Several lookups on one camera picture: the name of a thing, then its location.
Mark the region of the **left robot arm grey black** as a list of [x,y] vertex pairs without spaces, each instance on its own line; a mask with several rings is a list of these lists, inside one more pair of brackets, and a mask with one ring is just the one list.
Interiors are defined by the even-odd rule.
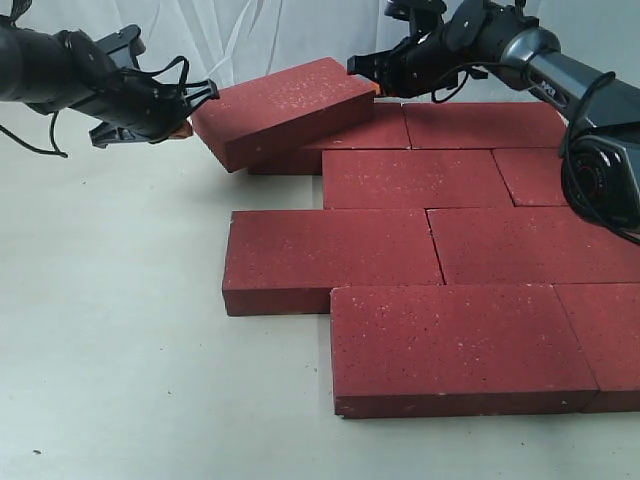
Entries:
[[98,120],[93,146],[157,144],[173,137],[206,101],[219,97],[206,79],[190,83],[189,62],[177,82],[163,84],[158,72],[141,70],[141,29],[132,24],[99,40],[81,30],[54,35],[1,22],[1,99],[41,115],[71,109]]

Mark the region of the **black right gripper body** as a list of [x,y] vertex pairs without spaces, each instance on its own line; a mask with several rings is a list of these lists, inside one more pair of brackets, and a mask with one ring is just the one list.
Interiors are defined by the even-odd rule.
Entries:
[[380,97],[402,99],[458,87],[463,72],[474,79],[485,79],[483,70],[497,67],[477,51],[481,33],[488,27],[490,1],[464,1],[449,21],[422,37],[408,35],[394,48],[347,60],[349,75],[362,76],[379,84]]

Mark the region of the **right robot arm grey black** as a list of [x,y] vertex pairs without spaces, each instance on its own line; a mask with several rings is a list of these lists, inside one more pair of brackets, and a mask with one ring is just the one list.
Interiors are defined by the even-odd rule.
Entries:
[[567,122],[558,155],[571,210],[633,244],[639,241],[639,90],[561,51],[557,36],[516,1],[466,0],[450,20],[442,1],[390,1],[385,14],[409,25],[394,48],[347,61],[350,75],[381,97],[455,96],[469,79],[495,76],[527,91]]

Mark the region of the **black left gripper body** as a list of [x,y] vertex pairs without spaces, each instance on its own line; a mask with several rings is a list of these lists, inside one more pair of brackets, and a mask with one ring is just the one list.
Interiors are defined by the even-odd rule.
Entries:
[[118,67],[81,30],[62,31],[57,38],[70,56],[74,81],[60,106],[101,122],[89,133],[98,148],[163,142],[204,103],[219,98],[212,80],[188,81],[190,63],[182,55],[159,70],[143,71]]

